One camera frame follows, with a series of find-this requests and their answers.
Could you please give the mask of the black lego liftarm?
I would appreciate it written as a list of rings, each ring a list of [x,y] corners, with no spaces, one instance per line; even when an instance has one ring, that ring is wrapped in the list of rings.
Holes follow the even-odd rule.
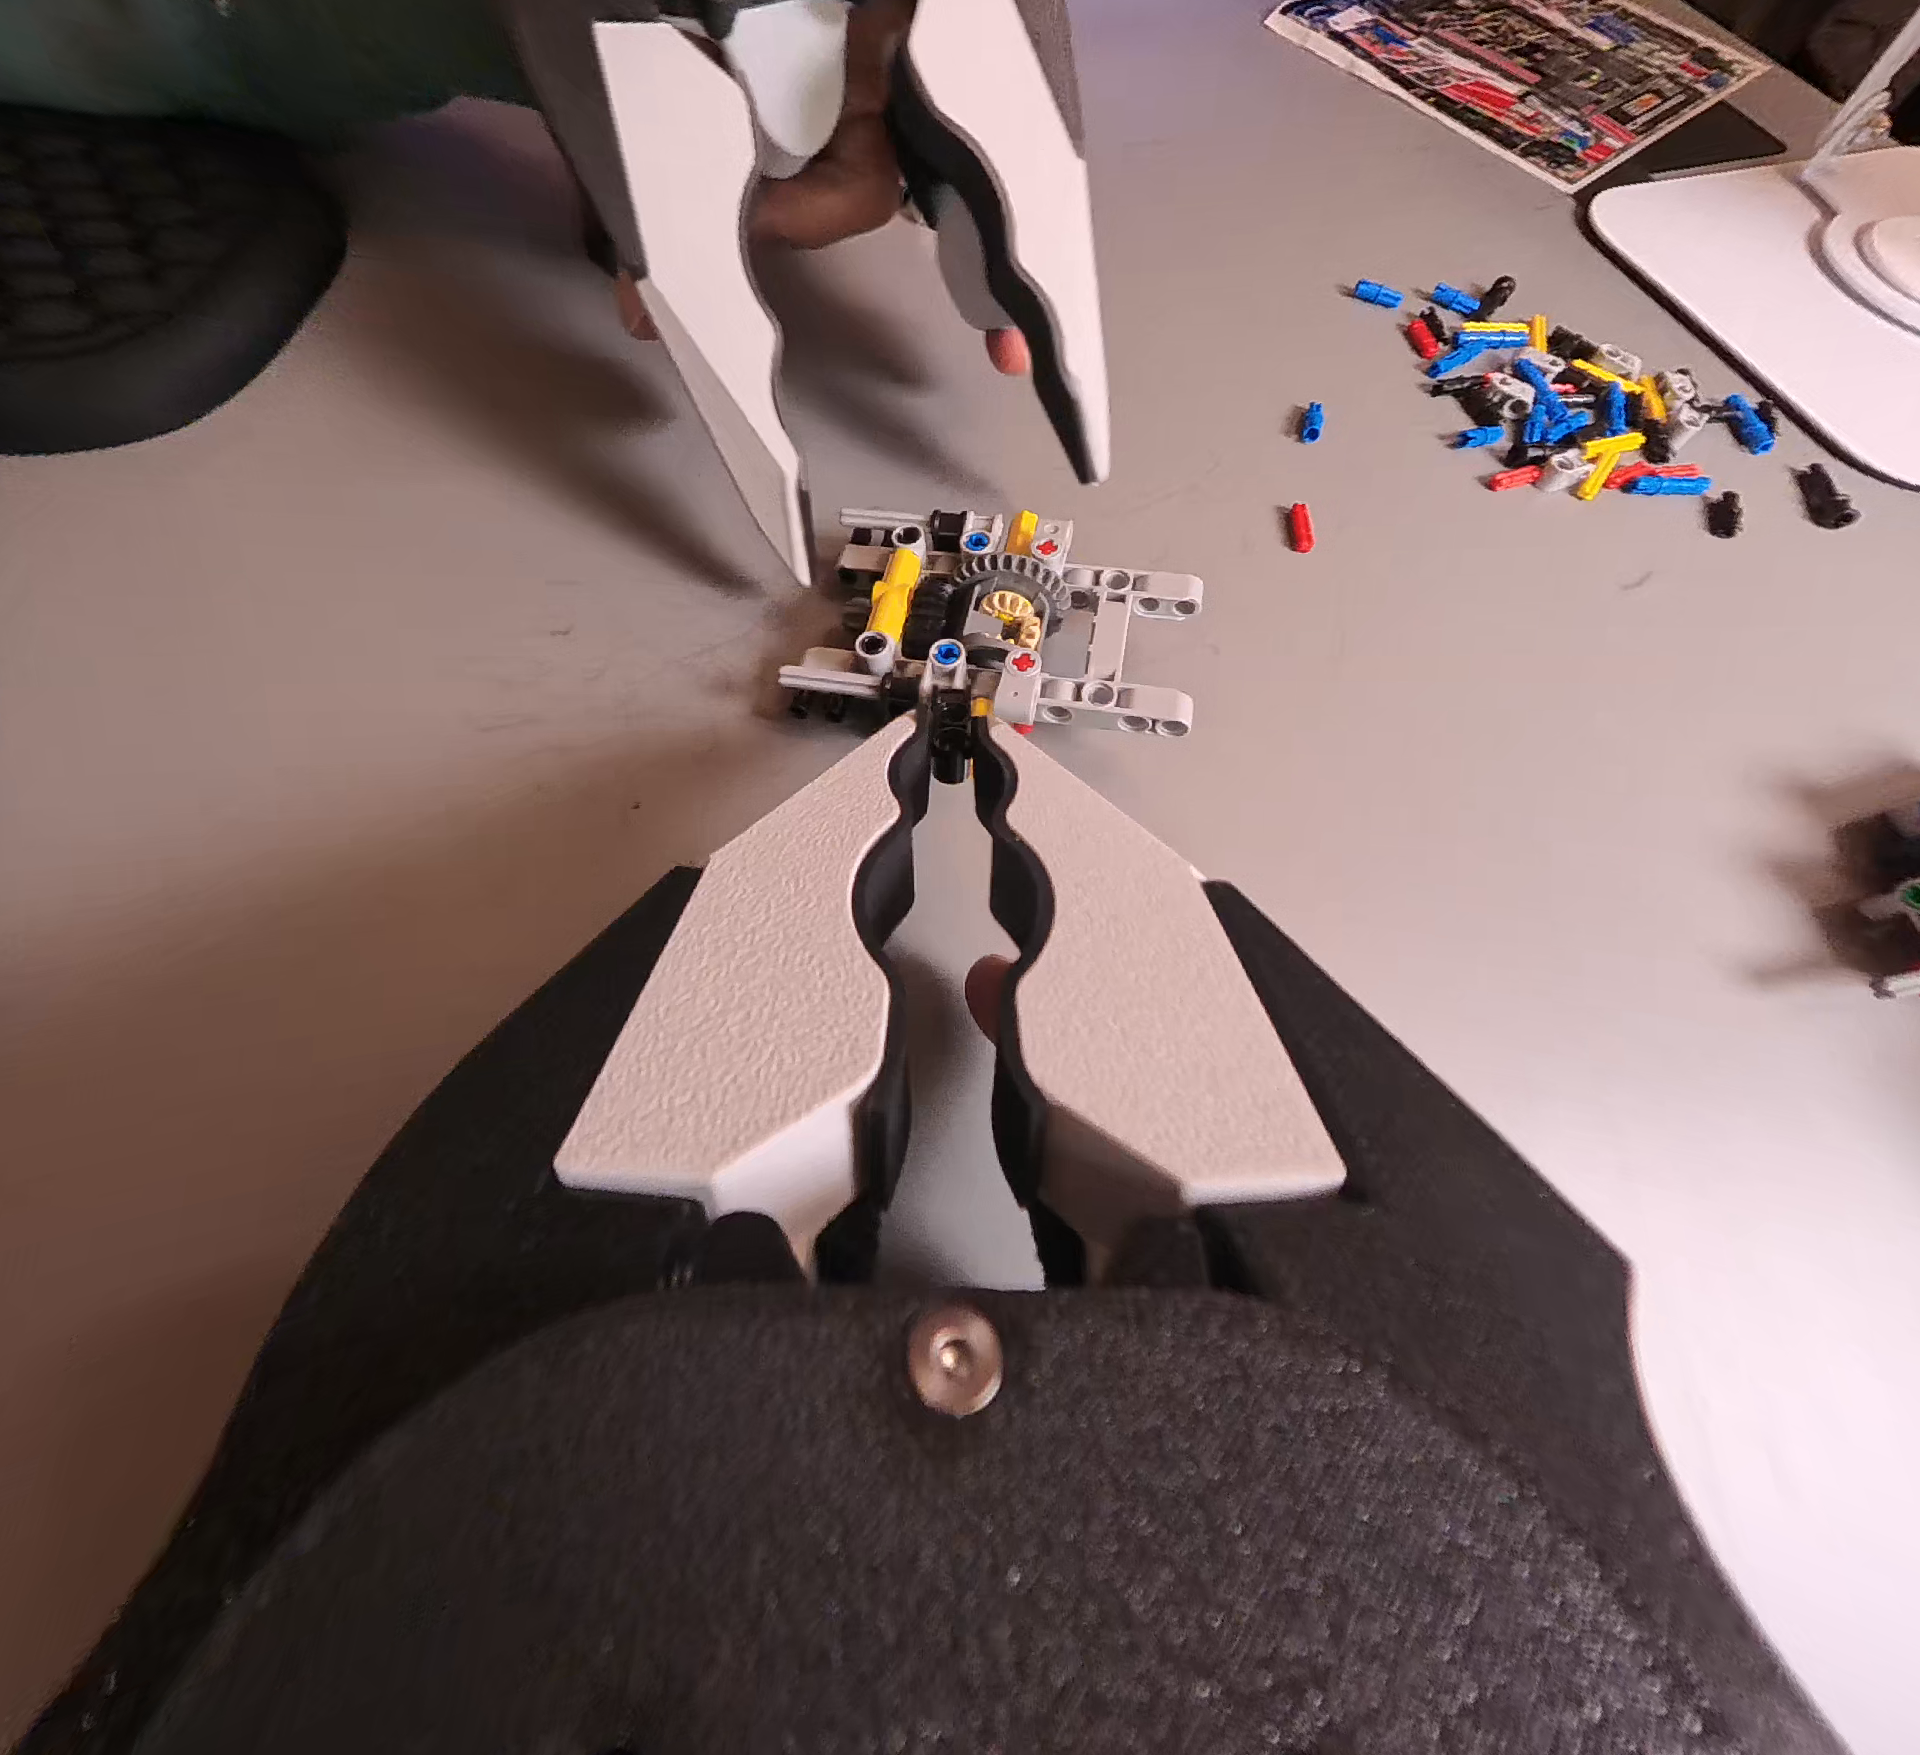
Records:
[[[933,783],[961,784],[972,779],[973,744],[991,712],[991,698],[964,688],[938,688],[923,701],[920,741]]]

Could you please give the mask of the grey lego gear assembly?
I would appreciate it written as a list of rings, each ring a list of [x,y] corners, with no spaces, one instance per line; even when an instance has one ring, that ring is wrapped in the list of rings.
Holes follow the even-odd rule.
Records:
[[[968,715],[1037,729],[1180,739],[1186,692],[1129,667],[1136,623],[1190,623],[1197,574],[1074,556],[1074,527],[1032,510],[842,508],[842,631],[781,665],[799,716],[881,720],[958,692]]]

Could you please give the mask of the lego instruction booklet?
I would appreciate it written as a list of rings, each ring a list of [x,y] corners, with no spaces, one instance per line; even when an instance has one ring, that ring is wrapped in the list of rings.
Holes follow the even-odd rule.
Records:
[[[1766,69],[1631,0],[1287,0],[1264,27],[1562,194]]]

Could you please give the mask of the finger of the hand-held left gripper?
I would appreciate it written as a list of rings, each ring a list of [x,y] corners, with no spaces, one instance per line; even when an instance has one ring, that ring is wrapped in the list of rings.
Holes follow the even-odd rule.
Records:
[[[1087,162],[1018,0],[915,0],[894,138],[961,319],[1024,341],[1078,482],[1110,467]]]
[[[592,48],[639,242],[641,304],[753,525],[815,582],[803,460],[781,415],[781,326],[745,254],[745,94],[667,20],[596,20]]]

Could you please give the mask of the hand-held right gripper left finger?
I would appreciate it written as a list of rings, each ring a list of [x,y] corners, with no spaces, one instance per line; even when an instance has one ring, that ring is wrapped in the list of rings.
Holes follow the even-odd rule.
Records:
[[[563,1137],[563,1186],[761,1215],[870,1252],[909,1131],[900,974],[923,723],[900,716],[707,857]]]

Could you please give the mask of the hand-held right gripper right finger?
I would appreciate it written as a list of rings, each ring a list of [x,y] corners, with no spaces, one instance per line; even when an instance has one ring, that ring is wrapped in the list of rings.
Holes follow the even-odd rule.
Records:
[[[973,725],[997,986],[991,1133],[1043,1263],[1346,1168],[1204,875],[1024,734]]]

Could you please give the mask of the pile of small lego pins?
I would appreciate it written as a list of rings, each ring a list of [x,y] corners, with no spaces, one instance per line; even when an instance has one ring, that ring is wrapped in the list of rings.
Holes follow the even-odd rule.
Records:
[[[1692,456],[1703,438],[1722,432],[1750,457],[1781,443],[1777,400],[1714,396],[1687,367],[1560,323],[1529,307],[1508,273],[1417,292],[1358,276],[1341,292],[1396,319],[1441,442],[1488,460],[1488,493],[1709,500],[1714,482]]]

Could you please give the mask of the lego car chassis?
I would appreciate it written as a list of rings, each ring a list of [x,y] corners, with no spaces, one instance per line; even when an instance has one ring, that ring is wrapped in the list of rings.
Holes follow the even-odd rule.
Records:
[[[1811,923],[1843,974],[1879,1000],[1918,999],[1918,763],[1870,763],[1801,796],[1816,824]]]

